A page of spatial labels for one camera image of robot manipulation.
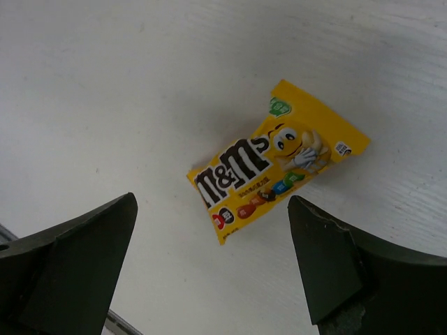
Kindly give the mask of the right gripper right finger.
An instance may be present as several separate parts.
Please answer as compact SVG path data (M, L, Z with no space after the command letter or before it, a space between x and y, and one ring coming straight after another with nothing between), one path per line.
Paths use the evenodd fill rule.
M320 334L445 334L446 259L288 203L310 320Z

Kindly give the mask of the yellow M&M's packet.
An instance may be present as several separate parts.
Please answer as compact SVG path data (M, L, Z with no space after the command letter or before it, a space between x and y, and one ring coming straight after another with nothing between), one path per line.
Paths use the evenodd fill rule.
M210 162L188 172L220 244L268 213L286 196L371 140L319 99L281 80L269 114L247 138L235 140Z

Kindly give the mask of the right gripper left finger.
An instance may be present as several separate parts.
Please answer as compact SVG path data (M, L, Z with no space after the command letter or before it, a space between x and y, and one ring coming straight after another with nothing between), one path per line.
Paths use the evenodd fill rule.
M100 334L138 213L132 193L1 245L2 334Z

